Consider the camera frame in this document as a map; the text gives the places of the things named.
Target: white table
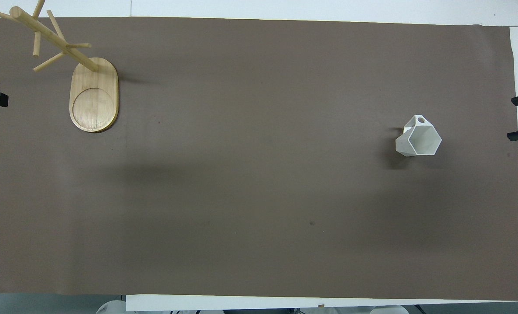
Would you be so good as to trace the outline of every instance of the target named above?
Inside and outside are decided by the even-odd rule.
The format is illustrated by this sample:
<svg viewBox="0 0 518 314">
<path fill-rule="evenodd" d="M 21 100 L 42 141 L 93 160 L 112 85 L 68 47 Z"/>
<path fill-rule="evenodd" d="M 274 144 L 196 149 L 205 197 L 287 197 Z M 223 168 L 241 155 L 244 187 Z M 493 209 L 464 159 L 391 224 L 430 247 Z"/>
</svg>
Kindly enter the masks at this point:
<svg viewBox="0 0 518 314">
<path fill-rule="evenodd" d="M 0 11 L 8 12 L 12 6 L 33 10 L 36 2 L 37 0 L 0 0 Z M 58 17 L 208 17 L 510 26 L 515 62 L 515 89 L 518 95 L 518 0 L 47 0 L 44 8 L 52 10 Z M 505 105 L 510 106 L 508 99 L 505 99 Z M 321 304 L 327 307 L 344 307 L 469 302 L 487 301 L 139 294 L 127 296 L 127 310 L 307 308 Z"/>
</svg>

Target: wooden mug tree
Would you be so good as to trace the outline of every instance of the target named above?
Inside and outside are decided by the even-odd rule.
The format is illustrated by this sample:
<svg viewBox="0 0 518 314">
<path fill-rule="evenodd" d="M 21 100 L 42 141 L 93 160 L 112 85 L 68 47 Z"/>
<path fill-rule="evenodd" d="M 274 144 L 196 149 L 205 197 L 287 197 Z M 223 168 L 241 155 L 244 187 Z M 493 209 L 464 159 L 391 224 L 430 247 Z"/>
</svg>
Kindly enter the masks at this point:
<svg viewBox="0 0 518 314">
<path fill-rule="evenodd" d="M 38 0 L 34 13 L 29 15 L 19 7 L 13 7 L 8 14 L 0 12 L 6 20 L 23 23 L 34 30 L 34 51 L 40 56 L 40 39 L 60 48 L 61 52 L 34 68 L 38 72 L 65 55 L 71 56 L 80 64 L 73 71 L 69 95 L 69 115 L 73 123 L 83 131 L 96 133 L 106 130 L 117 118 L 119 110 L 118 74 L 116 68 L 105 59 L 88 58 L 77 48 L 89 48 L 90 44 L 70 44 L 65 40 L 51 10 L 47 10 L 53 32 L 38 21 L 44 0 Z"/>
</svg>

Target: table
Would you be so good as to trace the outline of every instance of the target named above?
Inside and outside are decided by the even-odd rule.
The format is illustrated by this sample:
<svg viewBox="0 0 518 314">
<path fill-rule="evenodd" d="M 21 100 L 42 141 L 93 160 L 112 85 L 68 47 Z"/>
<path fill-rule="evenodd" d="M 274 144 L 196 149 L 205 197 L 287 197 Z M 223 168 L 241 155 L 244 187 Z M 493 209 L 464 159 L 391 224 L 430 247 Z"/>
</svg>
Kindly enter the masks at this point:
<svg viewBox="0 0 518 314">
<path fill-rule="evenodd" d="M 35 0 L 17 3 L 0 2 L 0 10 L 6 11 L 12 5 L 33 6 Z M 276 1 L 247 2 L 235 1 L 193 1 L 158 2 L 153 0 L 133 0 L 98 4 L 86 2 L 85 6 L 73 11 L 67 4 L 52 4 L 56 16 L 180 16 L 217 18 L 264 18 L 289 20 L 350 20 L 364 22 L 398 22 L 415 24 L 484 24 L 512 26 L 511 44 L 515 60 L 515 85 L 518 94 L 518 1 L 504 3 L 493 1 L 485 7 L 476 2 L 433 3 L 390 2 L 372 3 L 369 6 L 356 5 L 357 2 L 337 1 Z M 128 310 L 195 310 L 215 308 L 275 308 L 275 307 L 316 307 L 325 306 L 368 306 L 383 304 L 434 304 L 445 302 L 478 302 L 482 300 L 371 300 L 371 299 L 327 299 L 327 298 L 263 298 L 263 297 L 223 297 L 223 296 L 127 296 Z"/>
</svg>

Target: cable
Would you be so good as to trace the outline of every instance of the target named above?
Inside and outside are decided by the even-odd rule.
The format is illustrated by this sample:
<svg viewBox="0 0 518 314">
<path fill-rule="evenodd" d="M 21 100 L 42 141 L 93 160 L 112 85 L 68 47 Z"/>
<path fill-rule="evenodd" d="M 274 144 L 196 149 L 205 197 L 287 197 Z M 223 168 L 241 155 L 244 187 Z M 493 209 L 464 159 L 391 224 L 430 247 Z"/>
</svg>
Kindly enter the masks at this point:
<svg viewBox="0 0 518 314">
<path fill-rule="evenodd" d="M 426 311 L 422 310 L 422 307 L 419 306 L 419 305 L 415 305 L 416 308 L 418 308 L 418 310 L 420 311 L 420 313 L 422 314 L 426 314 Z"/>
</svg>

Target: hexagonal mug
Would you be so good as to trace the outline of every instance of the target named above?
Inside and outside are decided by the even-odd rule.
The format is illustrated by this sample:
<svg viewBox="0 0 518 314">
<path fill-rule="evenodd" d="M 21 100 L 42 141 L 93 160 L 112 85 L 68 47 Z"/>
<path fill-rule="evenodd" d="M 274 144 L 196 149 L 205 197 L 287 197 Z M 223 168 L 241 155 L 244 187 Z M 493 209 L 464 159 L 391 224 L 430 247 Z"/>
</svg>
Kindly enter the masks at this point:
<svg viewBox="0 0 518 314">
<path fill-rule="evenodd" d="M 395 149 L 405 156 L 435 155 L 441 137 L 422 115 L 415 115 L 404 125 L 402 135 L 395 140 Z"/>
</svg>

